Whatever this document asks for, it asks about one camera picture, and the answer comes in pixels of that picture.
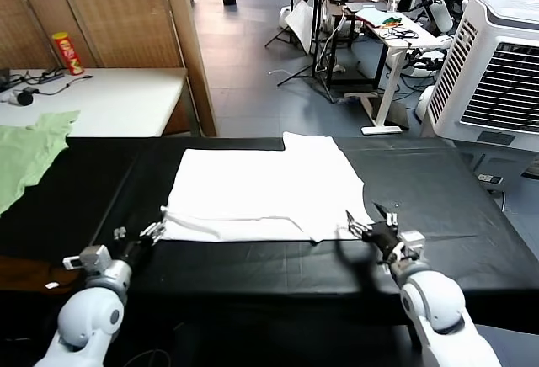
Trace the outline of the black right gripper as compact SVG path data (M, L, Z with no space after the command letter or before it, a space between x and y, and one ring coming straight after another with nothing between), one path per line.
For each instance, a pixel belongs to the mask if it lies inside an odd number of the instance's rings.
M383 260L395 260L400 253L403 244L398 237L398 215L374 202L374 206L386 223L361 224L348 211L345 211L348 231L363 242L374 244L382 253Z

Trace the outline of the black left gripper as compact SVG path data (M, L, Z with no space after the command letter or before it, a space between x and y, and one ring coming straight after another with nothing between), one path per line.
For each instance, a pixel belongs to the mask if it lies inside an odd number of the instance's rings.
M166 231L163 221L157 221L150 224L140 233L140 239L128 241L120 251L120 260L127 263L130 267L136 267L137 264L151 250L152 244L156 244ZM122 227L113 230L115 240L123 240L126 236L126 229Z

